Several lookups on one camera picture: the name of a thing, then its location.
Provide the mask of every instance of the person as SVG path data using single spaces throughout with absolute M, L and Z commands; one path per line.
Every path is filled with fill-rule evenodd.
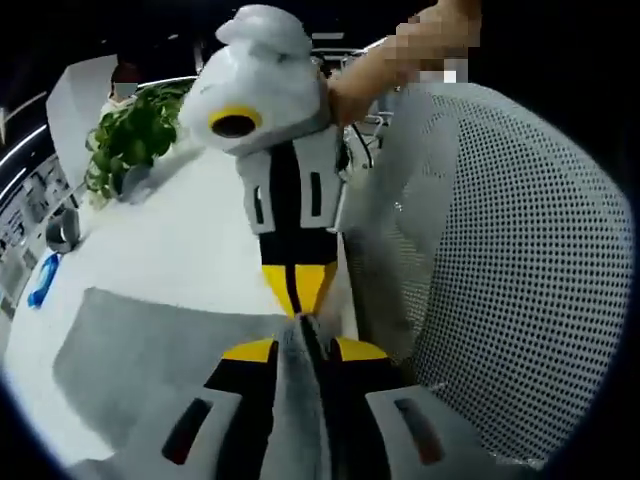
M 465 57 L 479 46 L 480 0 L 439 0 L 396 28 L 396 34 L 329 81 L 335 122 L 362 120 L 382 94 L 415 79 L 421 70 L 442 70 L 445 58 Z
M 111 90 L 107 102 L 100 110 L 100 118 L 107 113 L 121 110 L 136 101 L 134 95 L 141 75 L 135 65 L 119 63 L 111 74 Z

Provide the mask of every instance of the potted plant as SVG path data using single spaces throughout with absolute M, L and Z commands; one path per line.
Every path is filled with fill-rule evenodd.
M 87 138 L 87 189 L 108 200 L 138 181 L 178 139 L 178 112 L 193 81 L 143 88 L 131 105 L 107 113 Z

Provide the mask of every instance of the blue object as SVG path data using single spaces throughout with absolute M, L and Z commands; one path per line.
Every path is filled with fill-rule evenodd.
M 56 275 L 58 265 L 60 265 L 60 256 L 57 253 L 51 254 L 49 258 L 44 261 L 42 268 L 40 269 L 38 285 L 27 298 L 27 304 L 29 307 L 40 308 L 42 302 L 44 302 L 44 298 L 47 296 L 49 287 L 53 282 L 53 277 Z

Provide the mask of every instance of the gray mesh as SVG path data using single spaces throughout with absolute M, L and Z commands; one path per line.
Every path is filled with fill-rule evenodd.
M 415 85 L 344 228 L 363 332 L 475 424 L 545 461 L 615 352 L 629 205 L 582 150 L 470 84 Z

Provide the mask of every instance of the yellow eye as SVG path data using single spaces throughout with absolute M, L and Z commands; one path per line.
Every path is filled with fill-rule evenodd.
M 209 128 L 225 138 L 249 135 L 262 125 L 262 117 L 251 107 L 231 105 L 209 115 Z

